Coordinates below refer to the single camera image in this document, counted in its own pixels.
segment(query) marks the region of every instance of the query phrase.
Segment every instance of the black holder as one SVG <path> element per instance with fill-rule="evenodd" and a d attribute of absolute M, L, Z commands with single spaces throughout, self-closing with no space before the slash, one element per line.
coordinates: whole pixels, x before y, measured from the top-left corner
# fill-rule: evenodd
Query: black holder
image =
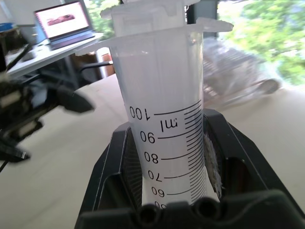
<path fill-rule="evenodd" d="M 202 198 L 193 206 L 141 207 L 141 165 L 126 123 L 94 166 L 76 228 L 305 228 L 302 210 L 249 138 L 209 109 L 203 129 L 205 165 L 220 203 Z"/>

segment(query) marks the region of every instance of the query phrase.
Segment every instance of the wall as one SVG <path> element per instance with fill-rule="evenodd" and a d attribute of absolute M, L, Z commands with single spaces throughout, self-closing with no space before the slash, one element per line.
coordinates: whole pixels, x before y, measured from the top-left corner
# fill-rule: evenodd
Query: wall
<path fill-rule="evenodd" d="M 4 9 L 6 9 L 6 5 L 2 0 L 0 0 L 0 23 L 10 22 Z"/>
<path fill-rule="evenodd" d="M 61 0 L 4 0 L 17 25 L 34 24 L 34 11 L 61 4 Z"/>

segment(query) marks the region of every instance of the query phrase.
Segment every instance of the laptop keyboard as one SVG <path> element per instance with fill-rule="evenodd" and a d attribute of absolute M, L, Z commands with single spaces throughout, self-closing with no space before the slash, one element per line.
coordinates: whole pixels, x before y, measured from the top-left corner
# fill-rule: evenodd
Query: laptop keyboard
<path fill-rule="evenodd" d="M 74 44 L 77 42 L 81 42 L 83 40 L 86 40 L 86 39 L 89 39 L 92 37 L 94 37 L 94 34 L 91 31 L 88 31 L 88 32 L 84 32 L 82 34 L 76 34 L 71 37 L 66 37 L 66 38 L 60 39 L 58 41 L 52 42 L 51 47 L 52 47 L 52 49 L 59 49 L 59 48 L 62 48 L 62 47 L 65 47 L 65 46 L 68 46 L 70 44 Z"/>

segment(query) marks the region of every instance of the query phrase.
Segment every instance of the foliage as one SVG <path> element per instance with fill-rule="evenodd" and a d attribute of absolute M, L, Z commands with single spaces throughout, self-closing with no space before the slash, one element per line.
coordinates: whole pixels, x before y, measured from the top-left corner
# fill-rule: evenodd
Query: foliage
<path fill-rule="evenodd" d="M 235 25 L 224 37 L 276 63 L 283 78 L 305 83 L 305 1 L 221 2 L 219 18 Z"/>
<path fill-rule="evenodd" d="M 97 32 L 103 33 L 103 40 L 109 39 L 114 36 L 112 21 L 102 19 L 100 13 L 102 10 L 118 5 L 119 0 L 87 0 L 86 7 L 89 12 L 93 28 Z"/>

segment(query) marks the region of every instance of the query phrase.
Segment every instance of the plastic bag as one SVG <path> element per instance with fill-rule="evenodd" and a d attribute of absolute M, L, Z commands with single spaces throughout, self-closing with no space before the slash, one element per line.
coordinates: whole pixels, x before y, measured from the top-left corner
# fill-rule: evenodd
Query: plastic bag
<path fill-rule="evenodd" d="M 209 108 L 272 94 L 280 88 L 279 75 L 272 67 L 266 68 L 262 59 L 215 38 L 204 39 L 203 69 L 204 106 Z"/>

